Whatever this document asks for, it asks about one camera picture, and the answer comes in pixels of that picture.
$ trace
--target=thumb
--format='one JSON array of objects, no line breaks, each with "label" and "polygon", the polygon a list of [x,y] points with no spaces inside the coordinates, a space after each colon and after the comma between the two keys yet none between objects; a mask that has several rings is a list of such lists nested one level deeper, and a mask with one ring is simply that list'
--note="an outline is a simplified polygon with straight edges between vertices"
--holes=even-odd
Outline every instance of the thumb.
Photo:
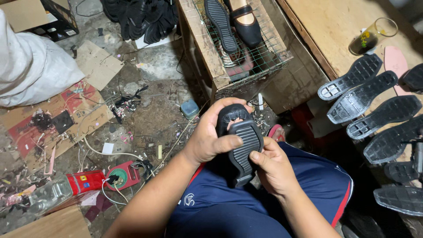
[{"label": "thumb", "polygon": [[271,160],[265,154],[259,153],[257,151],[252,151],[250,153],[250,159],[253,163],[260,166],[260,168],[266,172],[270,172],[275,167],[275,162],[273,160]]},{"label": "thumb", "polygon": [[212,144],[213,151],[216,154],[228,152],[243,145],[241,137],[236,135],[222,136],[215,140]]}]

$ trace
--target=clear plastic container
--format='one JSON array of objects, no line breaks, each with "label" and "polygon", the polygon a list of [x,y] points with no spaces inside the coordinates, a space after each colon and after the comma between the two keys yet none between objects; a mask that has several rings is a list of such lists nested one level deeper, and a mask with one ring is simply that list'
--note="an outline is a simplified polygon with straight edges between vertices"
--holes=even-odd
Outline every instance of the clear plastic container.
[{"label": "clear plastic container", "polygon": [[41,216],[72,197],[72,195],[71,185],[64,174],[31,193],[29,196],[31,206],[28,212]]},{"label": "clear plastic container", "polygon": [[190,99],[181,105],[181,111],[183,115],[188,119],[194,118],[200,109],[198,108],[197,104],[194,102],[194,100]]}]

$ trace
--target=hand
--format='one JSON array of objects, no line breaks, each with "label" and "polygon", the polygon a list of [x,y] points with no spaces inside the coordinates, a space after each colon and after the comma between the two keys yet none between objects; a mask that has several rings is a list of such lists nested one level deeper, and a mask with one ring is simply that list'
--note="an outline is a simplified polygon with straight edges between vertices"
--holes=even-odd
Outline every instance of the hand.
[{"label": "hand", "polygon": [[301,187],[288,157],[276,141],[270,137],[263,137],[263,141],[263,152],[252,151],[250,159],[260,167],[257,173],[264,188],[278,199],[283,199]]},{"label": "hand", "polygon": [[247,101],[235,97],[227,97],[216,101],[202,115],[200,122],[188,140],[185,148],[181,151],[185,157],[194,164],[200,164],[212,160],[216,155],[228,152],[240,147],[243,142],[241,137],[227,135],[217,138],[217,116],[224,107],[239,103],[245,106],[251,113],[253,109],[246,105]]}]

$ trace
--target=person's left hand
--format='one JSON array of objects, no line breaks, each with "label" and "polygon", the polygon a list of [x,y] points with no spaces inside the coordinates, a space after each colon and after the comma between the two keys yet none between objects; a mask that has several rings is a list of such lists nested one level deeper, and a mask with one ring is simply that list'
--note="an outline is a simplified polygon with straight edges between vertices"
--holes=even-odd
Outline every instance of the person's left hand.
[{"label": "person's left hand", "polygon": [[217,138],[216,133],[217,116],[220,110],[235,103],[244,105],[249,113],[253,111],[250,106],[246,105],[247,101],[244,99],[227,97],[216,101],[203,114],[185,148],[181,151],[187,159],[199,165],[202,162],[212,160],[218,154],[236,149],[243,144],[239,136],[227,135]]}]

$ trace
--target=red stripe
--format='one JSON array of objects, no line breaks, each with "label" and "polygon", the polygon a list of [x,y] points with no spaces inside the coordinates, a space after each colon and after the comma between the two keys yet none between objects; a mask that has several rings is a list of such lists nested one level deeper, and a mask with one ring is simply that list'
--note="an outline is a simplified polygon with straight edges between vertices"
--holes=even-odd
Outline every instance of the red stripe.
[{"label": "red stripe", "polygon": [[201,172],[201,170],[204,168],[204,165],[205,164],[206,164],[205,162],[200,164],[200,166],[198,167],[197,171],[195,171],[195,174],[192,176],[192,178],[190,180],[190,183],[188,183],[188,186],[192,183],[192,181],[195,179],[195,177],[197,177],[197,175]]},{"label": "red stripe", "polygon": [[333,218],[332,221],[332,227],[335,228],[336,223],[339,221],[339,218],[341,218],[343,210],[345,209],[346,203],[348,201],[348,196],[349,196],[349,188],[350,188],[350,182],[348,182],[348,189],[346,190],[344,199],[342,199],[341,205],[339,205],[338,211],[335,214],[335,217]]}]

